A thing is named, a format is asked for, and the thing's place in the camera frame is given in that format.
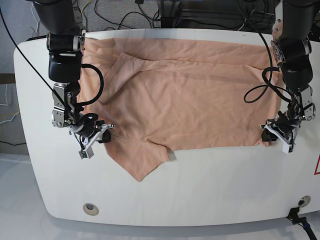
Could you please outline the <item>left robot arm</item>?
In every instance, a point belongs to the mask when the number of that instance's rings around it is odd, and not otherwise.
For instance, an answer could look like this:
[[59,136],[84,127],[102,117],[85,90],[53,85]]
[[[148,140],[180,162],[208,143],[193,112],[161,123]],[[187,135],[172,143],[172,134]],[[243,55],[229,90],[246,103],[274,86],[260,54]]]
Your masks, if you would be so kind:
[[282,73],[291,99],[286,112],[278,112],[263,125],[262,139],[265,142],[281,140],[285,153],[293,151],[302,121],[311,121],[316,116],[310,86],[313,70],[308,35],[319,10],[318,0],[282,0],[275,8],[271,47],[277,67],[269,71]]

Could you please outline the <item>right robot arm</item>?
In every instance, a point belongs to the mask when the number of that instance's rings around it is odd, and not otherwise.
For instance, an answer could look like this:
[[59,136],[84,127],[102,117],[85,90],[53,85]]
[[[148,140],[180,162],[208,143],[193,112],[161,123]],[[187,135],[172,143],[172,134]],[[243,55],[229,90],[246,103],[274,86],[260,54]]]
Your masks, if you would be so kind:
[[[69,128],[84,154],[91,144],[108,143],[109,130],[114,126],[99,120],[95,113],[82,114],[84,107],[95,103],[103,93],[104,78],[101,71],[83,63],[86,31],[76,22],[70,0],[34,0],[33,5],[44,27],[48,30],[46,47],[49,51],[48,76],[53,86],[54,108],[52,124],[57,128]],[[81,91],[79,80],[83,69],[95,71],[99,88],[95,96],[78,102]]]

